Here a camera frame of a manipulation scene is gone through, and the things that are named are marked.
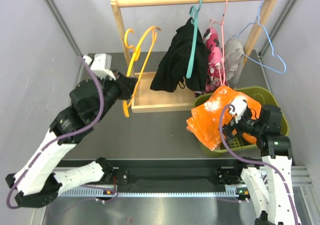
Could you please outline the orange plastic hanger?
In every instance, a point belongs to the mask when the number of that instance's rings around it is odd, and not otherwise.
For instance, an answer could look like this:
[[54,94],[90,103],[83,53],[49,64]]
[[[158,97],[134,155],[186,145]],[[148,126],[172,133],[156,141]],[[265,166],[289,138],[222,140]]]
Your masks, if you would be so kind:
[[158,27],[158,26],[150,26],[145,32],[144,34],[141,36],[141,38],[139,39],[138,43],[136,46],[134,45],[129,45],[128,44],[128,36],[129,36],[129,33],[134,33],[134,30],[129,28],[125,34],[124,34],[124,45],[125,45],[125,48],[127,49],[132,49],[133,50],[133,55],[132,55],[132,58],[129,62],[129,65],[128,65],[128,69],[127,69],[127,73],[126,73],[126,76],[128,77],[129,74],[133,71],[134,69],[134,64],[136,61],[138,61],[138,59],[140,58],[140,55],[141,55],[141,46],[142,46],[142,43],[143,41],[145,40],[145,38],[147,37],[147,35],[149,33],[152,33],[152,42],[151,42],[151,45],[150,45],[150,48],[149,48],[149,51],[146,55],[146,58],[144,60],[144,63],[142,65],[142,68],[140,70],[140,73],[139,73],[139,76],[137,78],[137,82],[135,84],[135,87],[134,87],[134,90],[132,92],[132,95],[130,97],[130,100],[129,102],[127,102],[128,98],[126,98],[123,102],[122,102],[122,108],[123,108],[123,112],[124,112],[124,116],[126,118],[128,118],[130,115],[129,115],[129,107],[132,105],[133,101],[134,101],[134,98],[135,98],[135,95],[137,93],[137,90],[138,90],[138,87],[139,87],[139,84],[140,84],[140,81],[141,81],[141,78],[142,78],[142,75],[143,75],[143,72],[145,70],[145,67],[148,63],[148,60],[149,60],[149,57],[151,55],[151,52],[154,48],[154,45],[156,43],[156,40],[158,38],[158,33],[157,31],[161,31],[161,28]]

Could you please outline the orange white trousers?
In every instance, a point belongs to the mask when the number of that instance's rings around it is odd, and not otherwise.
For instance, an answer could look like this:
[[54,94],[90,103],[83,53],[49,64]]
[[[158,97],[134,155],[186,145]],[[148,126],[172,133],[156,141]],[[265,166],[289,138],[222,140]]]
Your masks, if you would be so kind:
[[262,105],[258,101],[228,86],[220,86],[205,103],[191,110],[191,117],[186,120],[186,129],[192,132],[207,149],[214,151],[222,143],[219,133],[222,109],[237,98],[245,100],[248,107],[253,109],[252,118],[260,115]]

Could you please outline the black trousers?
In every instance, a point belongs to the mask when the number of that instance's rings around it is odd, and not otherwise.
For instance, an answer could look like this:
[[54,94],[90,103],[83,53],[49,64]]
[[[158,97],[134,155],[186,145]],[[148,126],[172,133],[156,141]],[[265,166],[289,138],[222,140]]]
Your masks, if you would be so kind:
[[202,92],[206,88],[209,53],[200,32],[197,33],[192,74],[187,78],[187,69],[191,56],[194,25],[190,18],[185,25],[176,30],[167,53],[158,65],[157,72],[151,82],[153,91],[173,93],[179,83],[186,85],[194,92]]

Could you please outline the teal plastic hanger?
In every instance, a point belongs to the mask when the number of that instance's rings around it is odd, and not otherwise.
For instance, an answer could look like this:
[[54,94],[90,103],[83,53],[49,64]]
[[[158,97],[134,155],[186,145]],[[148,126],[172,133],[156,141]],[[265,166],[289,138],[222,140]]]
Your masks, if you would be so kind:
[[196,45],[197,45],[197,36],[198,36],[198,16],[199,11],[201,10],[203,4],[203,0],[199,0],[198,7],[193,5],[190,8],[189,15],[191,18],[191,23],[193,24],[193,36],[192,36],[192,44],[191,44],[191,52],[188,61],[188,66],[186,70],[186,78],[190,79],[193,72],[195,53],[196,53]]

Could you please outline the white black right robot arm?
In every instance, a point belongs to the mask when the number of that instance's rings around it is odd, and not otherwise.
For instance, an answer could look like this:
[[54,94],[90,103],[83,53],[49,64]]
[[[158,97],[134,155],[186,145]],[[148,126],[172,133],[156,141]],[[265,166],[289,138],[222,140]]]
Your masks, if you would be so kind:
[[276,105],[263,105],[259,117],[253,119],[245,101],[227,104],[221,111],[218,129],[223,140],[232,132],[256,138],[260,160],[229,153],[240,161],[233,177],[245,183],[255,210],[256,225],[299,225],[301,219],[295,205],[292,185],[293,154],[290,139],[281,133],[282,111]]

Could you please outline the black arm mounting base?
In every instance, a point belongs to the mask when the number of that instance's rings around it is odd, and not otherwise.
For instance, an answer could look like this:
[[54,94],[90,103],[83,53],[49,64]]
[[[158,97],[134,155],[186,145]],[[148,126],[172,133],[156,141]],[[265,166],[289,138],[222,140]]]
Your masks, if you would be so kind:
[[110,178],[87,182],[87,185],[137,186],[147,188],[168,188],[192,185],[238,185],[240,176],[233,167],[198,166],[198,167],[120,167],[115,169]]

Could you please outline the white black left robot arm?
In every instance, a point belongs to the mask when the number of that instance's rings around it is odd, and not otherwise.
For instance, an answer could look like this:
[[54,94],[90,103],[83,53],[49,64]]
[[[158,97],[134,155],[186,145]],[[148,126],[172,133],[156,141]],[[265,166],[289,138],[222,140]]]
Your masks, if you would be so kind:
[[69,93],[71,105],[58,113],[39,148],[26,166],[8,174],[5,181],[17,208],[42,208],[62,193],[88,183],[109,183],[114,176],[110,162],[100,157],[91,163],[55,172],[62,158],[94,130],[116,100],[132,97],[138,82],[136,77],[112,70],[110,75],[82,80]]

